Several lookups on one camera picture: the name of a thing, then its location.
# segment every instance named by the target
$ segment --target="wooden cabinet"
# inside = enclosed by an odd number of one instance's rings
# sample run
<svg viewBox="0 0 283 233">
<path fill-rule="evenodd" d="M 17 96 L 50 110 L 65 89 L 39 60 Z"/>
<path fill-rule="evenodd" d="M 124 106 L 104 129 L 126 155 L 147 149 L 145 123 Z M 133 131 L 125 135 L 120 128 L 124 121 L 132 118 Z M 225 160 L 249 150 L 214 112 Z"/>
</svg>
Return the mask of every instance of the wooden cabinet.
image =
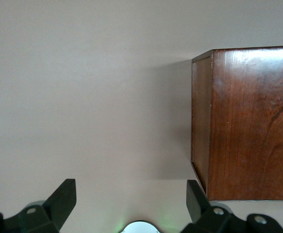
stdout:
<svg viewBox="0 0 283 233">
<path fill-rule="evenodd" d="M 192 60 L 192 162 L 209 200 L 283 200 L 283 47 Z"/>
</svg>

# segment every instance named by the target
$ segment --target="wood grain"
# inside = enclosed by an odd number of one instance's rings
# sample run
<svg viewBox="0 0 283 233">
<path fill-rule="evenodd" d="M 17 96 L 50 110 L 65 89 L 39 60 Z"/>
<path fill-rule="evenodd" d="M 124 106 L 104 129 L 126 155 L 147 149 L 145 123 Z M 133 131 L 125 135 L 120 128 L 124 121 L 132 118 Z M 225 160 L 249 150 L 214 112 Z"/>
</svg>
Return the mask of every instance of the wood grain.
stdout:
<svg viewBox="0 0 283 233">
<path fill-rule="evenodd" d="M 206 191 L 209 176 L 211 119 L 211 57 L 192 66 L 192 161 Z"/>
<path fill-rule="evenodd" d="M 211 91 L 208 198 L 283 200 L 283 47 L 213 50 Z"/>
</svg>

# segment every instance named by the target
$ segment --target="screw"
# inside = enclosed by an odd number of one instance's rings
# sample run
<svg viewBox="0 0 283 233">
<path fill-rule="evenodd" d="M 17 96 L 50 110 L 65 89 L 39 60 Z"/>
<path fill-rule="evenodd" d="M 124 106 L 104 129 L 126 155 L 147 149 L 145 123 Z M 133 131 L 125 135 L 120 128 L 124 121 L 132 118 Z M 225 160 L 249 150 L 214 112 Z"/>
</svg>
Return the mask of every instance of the screw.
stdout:
<svg viewBox="0 0 283 233">
<path fill-rule="evenodd" d="M 217 215 L 223 215 L 224 214 L 224 211 L 222 209 L 218 208 L 218 207 L 214 208 L 213 211 Z"/>
<path fill-rule="evenodd" d="M 255 216 L 255 221 L 261 224 L 267 224 L 267 220 L 264 217 L 261 217 L 259 215 Z"/>
<path fill-rule="evenodd" d="M 36 211 L 35 208 L 31 208 L 31 209 L 27 210 L 26 213 L 29 215 L 29 214 L 33 214 L 35 211 Z"/>
</svg>

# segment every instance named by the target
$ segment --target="led light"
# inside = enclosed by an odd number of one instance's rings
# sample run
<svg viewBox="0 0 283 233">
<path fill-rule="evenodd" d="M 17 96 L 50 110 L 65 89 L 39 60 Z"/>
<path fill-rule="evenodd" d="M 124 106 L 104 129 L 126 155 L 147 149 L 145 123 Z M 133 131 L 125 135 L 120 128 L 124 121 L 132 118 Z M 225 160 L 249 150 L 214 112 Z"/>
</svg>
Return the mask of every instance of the led light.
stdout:
<svg viewBox="0 0 283 233">
<path fill-rule="evenodd" d="M 160 233 L 152 224 L 136 221 L 128 224 L 121 233 Z"/>
</svg>

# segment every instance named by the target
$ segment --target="dark wood panel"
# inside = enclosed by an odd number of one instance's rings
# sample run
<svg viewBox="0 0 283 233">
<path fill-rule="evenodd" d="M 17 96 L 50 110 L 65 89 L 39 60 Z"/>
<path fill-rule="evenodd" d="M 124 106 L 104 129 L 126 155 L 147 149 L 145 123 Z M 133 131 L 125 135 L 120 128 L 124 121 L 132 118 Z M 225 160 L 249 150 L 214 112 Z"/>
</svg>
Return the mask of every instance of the dark wood panel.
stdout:
<svg viewBox="0 0 283 233">
<path fill-rule="evenodd" d="M 215 52 L 210 164 L 211 200 L 283 200 L 283 48 Z"/>
<path fill-rule="evenodd" d="M 192 161 L 205 191 L 209 174 L 211 67 L 210 56 L 192 66 Z"/>
</svg>

